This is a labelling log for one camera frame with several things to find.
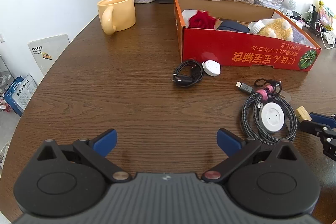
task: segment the black cable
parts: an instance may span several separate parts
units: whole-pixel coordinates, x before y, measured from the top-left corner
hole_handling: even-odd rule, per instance
[[[191,66],[190,76],[180,74],[181,70],[186,66]],[[186,60],[178,65],[178,67],[174,70],[172,81],[178,86],[186,88],[201,81],[203,75],[204,70],[200,63],[195,60]]]
[[[261,84],[261,85],[258,85],[258,82],[260,82],[262,80],[264,81],[264,83]],[[274,92],[274,94],[273,94],[274,96],[278,96],[280,94],[280,92],[282,91],[281,81],[277,81],[277,80],[274,80],[274,79],[266,80],[265,78],[260,78],[260,79],[257,79],[256,81],[254,81],[254,86],[256,88],[262,88],[266,84],[270,84],[273,87],[274,91],[277,89],[277,85],[279,86],[279,92]]]
[[[278,82],[275,80],[265,80],[265,79],[260,79],[260,80],[264,80],[266,83],[271,84],[273,88],[274,86],[276,87],[276,84],[278,84],[280,91],[282,89],[281,82]],[[280,140],[288,140],[292,142],[295,139],[297,125],[298,125],[297,118],[296,118],[296,115],[295,115],[295,112],[292,106],[286,100],[278,96],[280,91],[276,93],[275,95],[268,93],[268,103],[274,102],[278,104],[282,108],[285,115],[288,117],[289,122],[290,122],[290,128],[287,131],[286,137],[285,138],[274,137],[260,125],[259,117],[258,117],[258,104],[262,100],[263,96],[257,92],[252,93],[247,98],[247,100],[245,101],[243,105],[243,108],[241,109],[241,127],[247,137],[255,138],[256,140],[259,140],[261,143],[268,144],[268,145],[275,145]],[[253,131],[247,119],[247,112],[251,105],[253,105],[253,120],[258,129],[258,133]]]

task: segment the usb connector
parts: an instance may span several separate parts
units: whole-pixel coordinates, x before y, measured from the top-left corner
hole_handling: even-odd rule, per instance
[[[255,92],[255,90],[253,89],[253,87],[246,85],[245,83],[240,83],[237,82],[236,86],[238,87],[239,90],[245,92],[246,94],[250,95],[252,93]]]
[[[188,86],[190,85],[194,79],[191,76],[181,75],[181,74],[173,74],[172,82],[175,82],[179,86]]]

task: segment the white electrical outlet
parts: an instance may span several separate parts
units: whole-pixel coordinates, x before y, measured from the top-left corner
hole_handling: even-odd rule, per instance
[[[2,43],[2,42],[5,42],[5,38],[3,37],[3,34],[2,33],[0,33],[0,42]]]

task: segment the white plastic lid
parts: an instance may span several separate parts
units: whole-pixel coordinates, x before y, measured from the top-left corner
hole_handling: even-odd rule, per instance
[[[251,28],[253,27],[254,24],[256,24],[256,21],[251,22],[247,27],[251,30]]]
[[[250,33],[258,34],[263,27],[265,27],[265,24],[259,20],[250,28]]]
[[[221,73],[221,66],[213,60],[208,60],[202,63],[204,71],[210,76],[217,76]]]
[[[259,122],[268,133],[275,133],[283,127],[285,115],[278,104],[267,103],[259,112]]]

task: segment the mug handle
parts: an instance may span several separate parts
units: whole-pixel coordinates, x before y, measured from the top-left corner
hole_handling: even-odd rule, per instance
[[[113,10],[113,6],[107,7],[101,17],[101,27],[106,34],[114,34],[114,32],[116,31],[116,27],[112,23]]]

